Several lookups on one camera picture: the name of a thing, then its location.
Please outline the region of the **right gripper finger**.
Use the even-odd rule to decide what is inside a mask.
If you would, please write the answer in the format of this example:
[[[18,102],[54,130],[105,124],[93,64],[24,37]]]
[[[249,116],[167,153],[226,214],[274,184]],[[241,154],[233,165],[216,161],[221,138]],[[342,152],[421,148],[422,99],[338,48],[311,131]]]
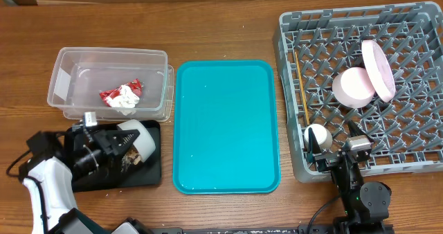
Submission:
[[[365,136],[365,132],[352,120],[347,121],[350,137]]]
[[[312,128],[308,129],[308,152],[310,154],[321,154],[322,149],[320,148],[320,145],[318,144],[318,141],[316,139],[316,135]]]

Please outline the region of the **white cup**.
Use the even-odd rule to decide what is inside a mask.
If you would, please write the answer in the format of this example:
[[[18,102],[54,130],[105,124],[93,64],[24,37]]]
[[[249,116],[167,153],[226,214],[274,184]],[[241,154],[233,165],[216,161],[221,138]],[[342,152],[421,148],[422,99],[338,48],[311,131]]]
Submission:
[[[309,144],[309,130],[312,129],[316,140],[322,149],[330,149],[332,146],[332,134],[328,129],[326,129],[323,125],[320,124],[311,124],[309,125],[303,134],[305,147]]]

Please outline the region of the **food leftover piece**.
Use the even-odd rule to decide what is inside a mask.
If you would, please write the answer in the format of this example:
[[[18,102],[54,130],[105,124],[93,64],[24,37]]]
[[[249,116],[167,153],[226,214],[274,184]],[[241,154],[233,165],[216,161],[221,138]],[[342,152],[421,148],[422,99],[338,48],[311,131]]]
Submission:
[[[138,165],[142,157],[135,147],[132,147],[122,158],[122,166],[128,168],[131,165]]]

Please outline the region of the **grey bowl with food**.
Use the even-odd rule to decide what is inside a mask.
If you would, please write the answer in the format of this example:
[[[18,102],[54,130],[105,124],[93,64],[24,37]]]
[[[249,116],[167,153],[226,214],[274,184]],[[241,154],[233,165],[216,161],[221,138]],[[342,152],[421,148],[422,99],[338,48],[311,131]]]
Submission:
[[[119,130],[138,130],[139,136],[132,143],[132,147],[135,147],[142,157],[141,162],[145,162],[154,153],[156,145],[154,139],[147,131],[147,129],[138,120],[128,120],[123,123],[117,124]]]

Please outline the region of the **white napkin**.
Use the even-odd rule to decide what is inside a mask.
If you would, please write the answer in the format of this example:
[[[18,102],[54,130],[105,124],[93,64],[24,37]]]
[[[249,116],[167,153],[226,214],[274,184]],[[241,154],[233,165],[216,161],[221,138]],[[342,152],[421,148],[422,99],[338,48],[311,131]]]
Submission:
[[[106,97],[106,103],[113,108],[119,108],[118,112],[124,116],[134,113],[134,107],[140,98],[128,85],[121,85],[112,95]]]

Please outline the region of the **pink bowl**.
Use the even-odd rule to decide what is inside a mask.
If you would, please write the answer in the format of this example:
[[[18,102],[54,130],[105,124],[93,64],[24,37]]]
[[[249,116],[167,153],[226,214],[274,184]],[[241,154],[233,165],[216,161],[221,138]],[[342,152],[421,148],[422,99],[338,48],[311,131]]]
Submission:
[[[361,67],[339,73],[333,80],[332,91],[338,102],[354,109],[368,105],[375,94],[367,71]]]

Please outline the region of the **red foil wrapper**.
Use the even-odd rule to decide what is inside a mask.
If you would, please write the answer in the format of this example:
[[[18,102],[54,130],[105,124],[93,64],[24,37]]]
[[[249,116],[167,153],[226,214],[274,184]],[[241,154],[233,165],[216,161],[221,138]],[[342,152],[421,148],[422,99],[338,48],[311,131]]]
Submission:
[[[141,82],[139,81],[139,79],[135,79],[132,80],[131,82],[122,84],[122,85],[128,85],[132,91],[140,98],[142,96],[143,93],[143,86],[141,84]],[[106,97],[109,95],[112,95],[114,93],[114,91],[116,91],[119,87],[112,89],[112,90],[108,90],[108,91],[103,91],[101,93],[99,93],[102,101],[108,106],[110,107],[107,103],[106,103]]]

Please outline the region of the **wooden chopstick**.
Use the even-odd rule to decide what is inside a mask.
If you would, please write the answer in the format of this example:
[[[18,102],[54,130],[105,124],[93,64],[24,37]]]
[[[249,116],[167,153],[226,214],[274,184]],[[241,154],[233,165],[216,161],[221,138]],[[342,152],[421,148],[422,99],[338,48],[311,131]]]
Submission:
[[[295,63],[296,63],[296,68],[297,68],[297,73],[298,73],[298,84],[299,84],[299,87],[300,87],[300,94],[301,94],[301,99],[302,99],[302,105],[303,105],[304,113],[305,113],[305,120],[306,120],[306,124],[308,126],[308,125],[310,125],[310,119],[309,119],[307,101],[306,101],[306,97],[305,97],[305,88],[304,88],[304,85],[302,83],[302,73],[301,73],[301,69],[300,69],[300,65],[299,65],[298,54],[295,51],[294,51],[294,57],[295,57]]]

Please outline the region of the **white round plate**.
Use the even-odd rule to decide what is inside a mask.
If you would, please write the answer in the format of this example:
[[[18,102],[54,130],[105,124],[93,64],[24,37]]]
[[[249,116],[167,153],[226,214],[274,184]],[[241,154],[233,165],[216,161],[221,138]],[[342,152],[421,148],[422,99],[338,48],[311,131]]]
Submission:
[[[391,101],[396,93],[395,79],[384,51],[374,40],[363,40],[361,52],[374,90],[384,102]]]

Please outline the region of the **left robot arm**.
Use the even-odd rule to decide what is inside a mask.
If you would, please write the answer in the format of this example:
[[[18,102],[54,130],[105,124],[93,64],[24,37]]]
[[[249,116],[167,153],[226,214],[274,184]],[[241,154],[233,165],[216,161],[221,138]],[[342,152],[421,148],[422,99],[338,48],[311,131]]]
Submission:
[[[53,232],[78,207],[75,191],[119,186],[156,148],[137,120],[37,132],[26,144],[32,156],[19,166],[18,178],[30,193],[34,233]]]

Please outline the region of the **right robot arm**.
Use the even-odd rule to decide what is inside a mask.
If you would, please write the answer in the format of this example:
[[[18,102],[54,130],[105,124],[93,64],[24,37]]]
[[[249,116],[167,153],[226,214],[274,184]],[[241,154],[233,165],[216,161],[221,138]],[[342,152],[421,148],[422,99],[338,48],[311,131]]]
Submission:
[[[306,129],[308,161],[319,172],[329,172],[338,195],[320,207],[309,220],[306,233],[393,233],[383,221],[389,217],[392,190],[382,182],[365,182],[359,164],[367,161],[373,140],[355,122],[347,121],[350,136],[335,153],[326,153],[318,144],[314,129]],[[318,215],[340,199],[345,216],[334,218],[330,225],[315,225]]]

